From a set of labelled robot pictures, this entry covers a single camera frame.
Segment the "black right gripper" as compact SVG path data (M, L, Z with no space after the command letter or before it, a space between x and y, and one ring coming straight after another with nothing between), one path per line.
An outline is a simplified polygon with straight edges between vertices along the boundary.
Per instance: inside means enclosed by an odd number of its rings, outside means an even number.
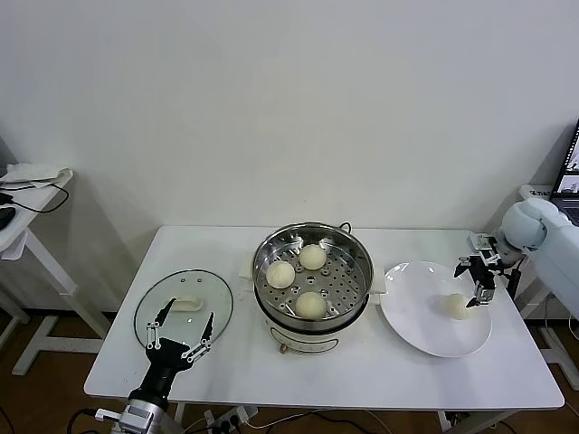
M457 278L469 270L471 278L476 285L474 297L467 303L466 308L485 306L493 299L495 285L495 271L498 264L490 262L486 264L481 257L459 257L459 264L454 270L453 277Z

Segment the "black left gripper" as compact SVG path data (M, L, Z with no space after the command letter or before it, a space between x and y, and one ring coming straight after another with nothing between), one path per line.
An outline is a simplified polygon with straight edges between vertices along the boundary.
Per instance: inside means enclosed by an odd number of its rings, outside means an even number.
M142 383L130 393L131 400L167 401L176 375L190 369L192 363L211 350L214 312L209 315L199 343L192 348L173 341L166 334L164 325L175 302L174 297L170 298L155 318L147 322L145 349L149 367Z

